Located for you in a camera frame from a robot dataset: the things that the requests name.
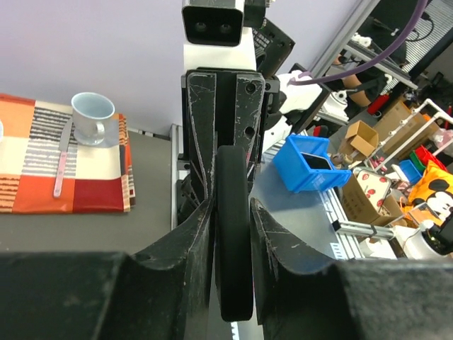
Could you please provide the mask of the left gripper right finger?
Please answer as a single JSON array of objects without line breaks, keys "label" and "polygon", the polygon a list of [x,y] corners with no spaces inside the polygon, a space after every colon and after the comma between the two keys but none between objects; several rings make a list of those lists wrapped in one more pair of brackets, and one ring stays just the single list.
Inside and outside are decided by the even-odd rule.
[{"label": "left gripper right finger", "polygon": [[266,339],[451,339],[452,262],[344,260],[251,200],[253,280]]}]

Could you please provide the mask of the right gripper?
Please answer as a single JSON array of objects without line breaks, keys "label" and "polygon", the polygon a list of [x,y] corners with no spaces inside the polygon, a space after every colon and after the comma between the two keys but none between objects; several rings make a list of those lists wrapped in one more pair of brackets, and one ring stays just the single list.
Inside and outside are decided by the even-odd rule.
[{"label": "right gripper", "polygon": [[245,169],[258,168],[265,124],[278,107],[280,82],[260,72],[195,69],[181,78],[183,152],[197,198],[212,196],[214,158],[219,147],[235,145]]}]

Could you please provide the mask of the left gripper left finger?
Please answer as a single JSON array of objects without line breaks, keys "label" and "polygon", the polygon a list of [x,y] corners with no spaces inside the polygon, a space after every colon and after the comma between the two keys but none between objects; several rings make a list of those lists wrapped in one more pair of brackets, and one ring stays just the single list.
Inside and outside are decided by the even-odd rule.
[{"label": "left gripper left finger", "polygon": [[1,255],[2,339],[204,339],[212,200],[147,248]]}]

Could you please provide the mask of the black phone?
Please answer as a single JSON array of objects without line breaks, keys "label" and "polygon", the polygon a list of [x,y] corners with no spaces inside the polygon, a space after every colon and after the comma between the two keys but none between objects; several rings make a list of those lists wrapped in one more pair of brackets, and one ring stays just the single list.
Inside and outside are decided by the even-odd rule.
[{"label": "black phone", "polygon": [[253,277],[243,148],[220,147],[215,175],[215,271],[220,312],[226,322],[248,321],[253,314]]}]

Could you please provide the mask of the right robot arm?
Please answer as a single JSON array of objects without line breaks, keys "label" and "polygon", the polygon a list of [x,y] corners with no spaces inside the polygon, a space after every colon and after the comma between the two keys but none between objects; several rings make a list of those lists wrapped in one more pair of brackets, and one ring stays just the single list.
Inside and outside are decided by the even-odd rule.
[{"label": "right robot arm", "polygon": [[254,35],[268,28],[268,1],[184,1],[183,152],[179,193],[200,201],[214,190],[214,158],[224,145],[246,156],[252,184],[262,153],[291,133],[272,135],[268,118],[310,109],[322,89],[301,71],[276,75],[258,64]]}]

